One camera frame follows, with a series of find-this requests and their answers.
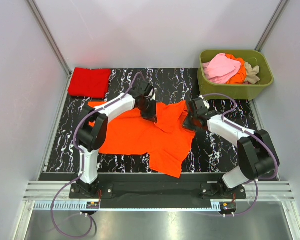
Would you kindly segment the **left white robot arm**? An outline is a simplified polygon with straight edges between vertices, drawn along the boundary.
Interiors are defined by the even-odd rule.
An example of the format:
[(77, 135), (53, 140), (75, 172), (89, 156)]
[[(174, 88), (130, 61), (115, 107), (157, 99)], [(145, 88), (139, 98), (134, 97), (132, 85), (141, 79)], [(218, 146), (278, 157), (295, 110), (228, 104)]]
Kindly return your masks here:
[(80, 122), (73, 135), (73, 144), (80, 154), (76, 183), (85, 197), (93, 198), (98, 193), (98, 155), (106, 141), (108, 124), (133, 109), (139, 109), (144, 120), (158, 122), (156, 89), (150, 83), (142, 81), (109, 102), (82, 109)]

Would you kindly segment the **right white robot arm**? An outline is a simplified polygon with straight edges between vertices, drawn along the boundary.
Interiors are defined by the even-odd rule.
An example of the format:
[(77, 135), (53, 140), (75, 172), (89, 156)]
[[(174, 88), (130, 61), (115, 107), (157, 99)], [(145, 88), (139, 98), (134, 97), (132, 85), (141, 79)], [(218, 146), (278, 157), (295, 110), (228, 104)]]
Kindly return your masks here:
[(206, 130), (233, 144), (238, 153), (238, 166), (224, 174), (216, 183), (201, 186), (203, 199), (231, 199), (244, 184), (257, 179), (273, 179), (278, 174), (280, 161), (270, 134), (264, 130), (244, 128), (215, 110), (200, 96), (186, 104), (187, 130)]

